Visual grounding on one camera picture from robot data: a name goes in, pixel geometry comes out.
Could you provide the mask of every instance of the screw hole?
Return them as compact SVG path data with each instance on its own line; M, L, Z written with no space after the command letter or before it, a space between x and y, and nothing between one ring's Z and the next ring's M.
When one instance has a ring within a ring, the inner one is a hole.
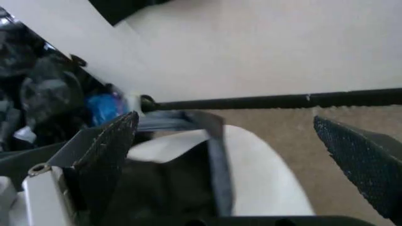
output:
M275 226L296 226L295 223L293 223L293 221L284 218L284 219L280 219L275 221Z
M207 224L202 220L190 220L185 224L185 226L207 226Z
M32 170L33 170L34 172L39 172L39 171L41 171L41 170L44 169L44 168L45 168L44 165L38 165L38 166L35 166Z

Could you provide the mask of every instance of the floor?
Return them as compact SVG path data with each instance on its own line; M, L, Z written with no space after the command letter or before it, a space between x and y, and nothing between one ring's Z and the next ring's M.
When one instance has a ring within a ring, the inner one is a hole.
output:
M393 225L369 205L329 157L313 129L313 116L319 114L402 141L402 106L209 112L224 117L227 124L254 132L273 147L296 174L318 215L344 215L377 226Z

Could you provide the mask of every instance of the white wall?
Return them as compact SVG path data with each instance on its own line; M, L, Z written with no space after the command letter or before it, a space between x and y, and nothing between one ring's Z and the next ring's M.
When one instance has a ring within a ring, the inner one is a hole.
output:
M161 102L402 86L401 0L174 0L116 27L86 0L0 5Z

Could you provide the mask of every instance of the pile of clothes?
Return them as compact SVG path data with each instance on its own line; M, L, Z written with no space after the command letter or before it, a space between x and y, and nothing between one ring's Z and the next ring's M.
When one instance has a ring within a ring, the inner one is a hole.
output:
M84 66L0 9L0 152L63 142L129 111Z

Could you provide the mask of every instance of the gray fabric strap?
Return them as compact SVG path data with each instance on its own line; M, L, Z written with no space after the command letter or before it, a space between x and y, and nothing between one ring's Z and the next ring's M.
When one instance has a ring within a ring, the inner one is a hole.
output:
M138 132L206 130L209 140L208 154L218 215L232 214L233 192L230 169L224 144L223 119L217 115L199 111L155 111L142 117Z

